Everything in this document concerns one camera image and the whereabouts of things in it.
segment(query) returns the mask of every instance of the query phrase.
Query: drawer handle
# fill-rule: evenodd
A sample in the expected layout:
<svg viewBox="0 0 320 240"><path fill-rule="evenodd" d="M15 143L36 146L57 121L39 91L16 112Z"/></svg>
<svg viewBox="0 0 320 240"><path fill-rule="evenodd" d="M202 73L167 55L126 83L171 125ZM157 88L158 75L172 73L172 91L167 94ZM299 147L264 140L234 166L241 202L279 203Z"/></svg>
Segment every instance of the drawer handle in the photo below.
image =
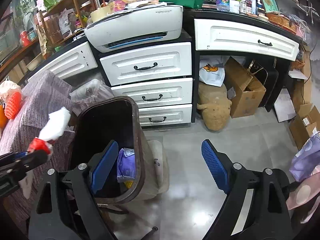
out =
<svg viewBox="0 0 320 240"><path fill-rule="evenodd" d="M151 118L149 118L149 121L150 121L150 122L164 122L164 121L165 121L165 119L167 119L167 117L166 117L166 116L164 116L164 117L163 117L163 120L160 120L160 121L152 121L152 120L151 120Z"/></svg>
<svg viewBox="0 0 320 240"><path fill-rule="evenodd" d="M264 45L272 47L272 43L271 42L270 43L264 43L264 42L258 40L258 43L261 43L261 44L264 44Z"/></svg>
<svg viewBox="0 0 320 240"><path fill-rule="evenodd" d="M158 65L158 63L153 63L153 66L151 66L151 67L142 67L142 68L138 68L138 66L134 66L133 68L135 69L135 70L147 70L147 69L150 69L150 68L153 68L153 67L156 67Z"/></svg>
<svg viewBox="0 0 320 240"><path fill-rule="evenodd" d="M160 94L159 98L146 99L146 97L143 96L142 99L143 99L143 101L149 101L150 102L150 101L157 101L157 100L161 99L161 97L163 97L163 94Z"/></svg>

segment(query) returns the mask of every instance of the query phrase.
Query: trash can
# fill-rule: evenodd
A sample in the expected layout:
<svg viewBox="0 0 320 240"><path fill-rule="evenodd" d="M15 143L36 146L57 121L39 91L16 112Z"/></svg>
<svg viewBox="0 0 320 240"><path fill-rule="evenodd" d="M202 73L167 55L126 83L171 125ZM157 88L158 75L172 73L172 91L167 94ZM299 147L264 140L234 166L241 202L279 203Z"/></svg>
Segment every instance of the trash can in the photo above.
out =
<svg viewBox="0 0 320 240"><path fill-rule="evenodd" d="M135 152L136 175L132 186L121 194L115 162L104 188L95 196L98 203L127 203L157 195L153 154L139 123L138 106L132 98L115 97L89 107L79 115L75 128L70 169L87 163L94 154L102 152L110 140L118 143L119 150L125 147Z"/></svg>

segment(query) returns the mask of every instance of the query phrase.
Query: power cord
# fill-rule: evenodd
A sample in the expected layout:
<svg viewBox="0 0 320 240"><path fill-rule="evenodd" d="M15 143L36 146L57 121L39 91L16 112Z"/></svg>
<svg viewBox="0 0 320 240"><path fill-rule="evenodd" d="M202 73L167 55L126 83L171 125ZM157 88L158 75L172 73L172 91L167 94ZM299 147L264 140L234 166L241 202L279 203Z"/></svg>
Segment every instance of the power cord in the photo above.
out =
<svg viewBox="0 0 320 240"><path fill-rule="evenodd" d="M306 102L303 98L303 95L302 95L302 89L304 88L304 85L308 82L308 80L311 78L311 75L312 75L312 69L311 69L311 53L315 50L316 46L317 46L317 43L318 43L318 38L316 36L316 44L315 46L313 47L312 51L310 51L310 54L309 54L309 62L310 62L310 76L308 77L308 79L303 83L303 86L301 87L301 90L300 90L300 93L301 93L301 96L302 96L302 99L303 99L303 104L305 105Z"/></svg>

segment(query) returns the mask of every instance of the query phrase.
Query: metal screw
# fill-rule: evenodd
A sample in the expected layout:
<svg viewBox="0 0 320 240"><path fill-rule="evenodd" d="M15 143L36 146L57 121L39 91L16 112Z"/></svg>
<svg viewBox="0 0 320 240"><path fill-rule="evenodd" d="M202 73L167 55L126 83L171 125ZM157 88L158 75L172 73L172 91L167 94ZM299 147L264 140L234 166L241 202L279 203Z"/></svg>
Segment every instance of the metal screw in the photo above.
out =
<svg viewBox="0 0 320 240"><path fill-rule="evenodd" d="M79 170L84 170L86 167L87 167L87 164L85 164L85 163L81 163L78 165Z"/></svg>
<svg viewBox="0 0 320 240"><path fill-rule="evenodd" d="M234 163L233 164L233 167L236 169L236 170L240 170L242 168L241 164L240 163Z"/></svg>
<svg viewBox="0 0 320 240"><path fill-rule="evenodd" d="M271 175L272 173L272 169L266 168L266 174Z"/></svg>
<svg viewBox="0 0 320 240"><path fill-rule="evenodd" d="M48 174L49 174L49 175L54 174L54 172L55 172L55 170L54 170L54 169L49 169L49 170L48 170Z"/></svg>

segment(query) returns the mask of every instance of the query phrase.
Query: picture frame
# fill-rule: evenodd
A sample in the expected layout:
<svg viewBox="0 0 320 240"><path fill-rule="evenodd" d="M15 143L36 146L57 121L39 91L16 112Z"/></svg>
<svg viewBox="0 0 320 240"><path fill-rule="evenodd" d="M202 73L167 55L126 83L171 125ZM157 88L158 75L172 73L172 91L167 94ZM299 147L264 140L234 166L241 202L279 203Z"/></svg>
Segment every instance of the picture frame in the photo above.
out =
<svg viewBox="0 0 320 240"><path fill-rule="evenodd" d="M275 0L261 0L265 13L278 12L278 6Z"/></svg>

